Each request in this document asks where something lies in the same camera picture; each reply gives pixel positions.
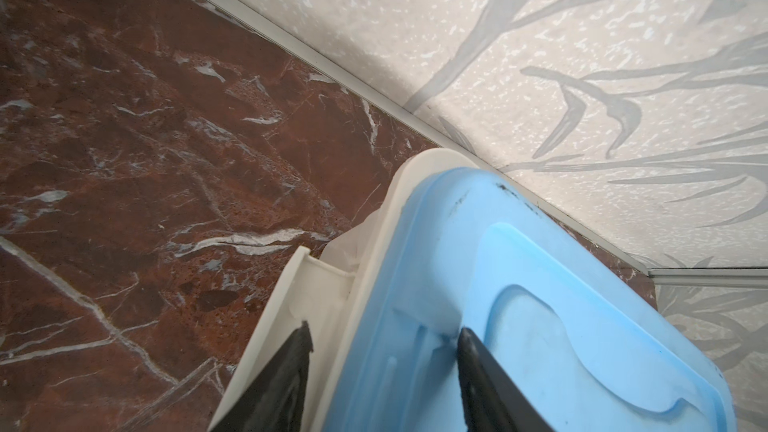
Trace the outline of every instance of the blue lid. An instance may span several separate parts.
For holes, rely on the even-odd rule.
[[[324,430],[466,431],[462,326],[555,430],[736,429],[691,342],[496,175],[456,168],[404,207]]]

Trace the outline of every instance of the floral wallpaper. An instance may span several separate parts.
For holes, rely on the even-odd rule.
[[[768,265],[768,0],[242,1],[645,264]]]
[[[659,312],[728,380],[741,432],[768,431],[768,290],[656,287]]]

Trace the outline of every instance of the red marble floor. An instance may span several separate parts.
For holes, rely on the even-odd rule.
[[[434,144],[204,0],[0,27],[0,430],[205,430],[295,245]]]

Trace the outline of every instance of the brown marble surface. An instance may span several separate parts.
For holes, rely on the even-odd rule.
[[[295,245],[434,145],[204,0],[0,13],[0,430],[205,430]]]

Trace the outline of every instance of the black pointed object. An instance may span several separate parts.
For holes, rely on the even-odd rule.
[[[471,329],[456,355],[468,432],[553,432]]]
[[[299,432],[311,351],[302,322],[211,432]]]

